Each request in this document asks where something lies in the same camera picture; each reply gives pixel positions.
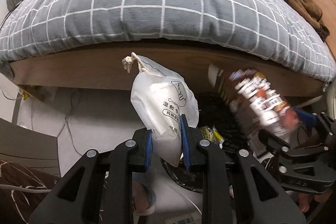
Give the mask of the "operator hand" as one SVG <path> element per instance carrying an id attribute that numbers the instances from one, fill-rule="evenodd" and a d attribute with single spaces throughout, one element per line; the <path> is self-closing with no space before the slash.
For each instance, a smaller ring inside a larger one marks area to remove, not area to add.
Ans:
<path id="1" fill-rule="evenodd" d="M 317 202 L 323 202 L 323 194 L 322 195 L 313 195 L 308 193 L 299 193 L 298 194 L 298 207 L 303 212 L 306 213 L 309 211 L 310 203 L 315 200 Z"/>

